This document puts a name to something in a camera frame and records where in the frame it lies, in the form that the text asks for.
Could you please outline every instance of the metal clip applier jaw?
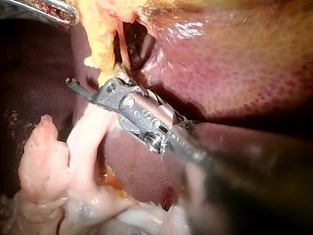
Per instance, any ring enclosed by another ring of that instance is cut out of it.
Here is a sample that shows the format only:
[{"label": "metal clip applier jaw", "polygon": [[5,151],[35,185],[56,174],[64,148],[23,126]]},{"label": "metal clip applier jaw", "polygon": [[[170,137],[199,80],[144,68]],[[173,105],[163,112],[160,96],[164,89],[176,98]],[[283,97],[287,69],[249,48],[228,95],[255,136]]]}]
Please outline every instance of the metal clip applier jaw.
[{"label": "metal clip applier jaw", "polygon": [[89,103],[116,112],[122,128],[151,152],[159,154],[172,126],[187,120],[157,94],[137,85],[120,64],[115,66],[114,78],[96,94],[90,94],[75,79],[66,79],[66,85]]}]

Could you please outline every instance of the surgical clip applier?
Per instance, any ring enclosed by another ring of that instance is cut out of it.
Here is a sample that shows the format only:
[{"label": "surgical clip applier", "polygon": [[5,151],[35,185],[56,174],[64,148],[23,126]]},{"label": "surgical clip applier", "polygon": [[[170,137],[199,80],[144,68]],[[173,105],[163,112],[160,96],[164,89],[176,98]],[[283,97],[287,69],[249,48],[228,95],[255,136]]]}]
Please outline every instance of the surgical clip applier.
[{"label": "surgical clip applier", "polygon": [[[157,94],[137,85],[120,64],[97,94],[90,94],[74,79],[67,79],[66,85],[90,103],[118,113],[123,129],[160,155],[191,221],[201,222],[202,234],[219,234],[210,233],[214,216],[206,210],[211,195],[219,191],[212,185],[219,181],[227,185],[226,202],[240,192],[301,226],[313,224],[311,141],[188,121]],[[196,168],[190,171],[190,165]],[[196,171],[203,179],[194,180]],[[187,192],[184,197],[189,188],[200,192]]]}]

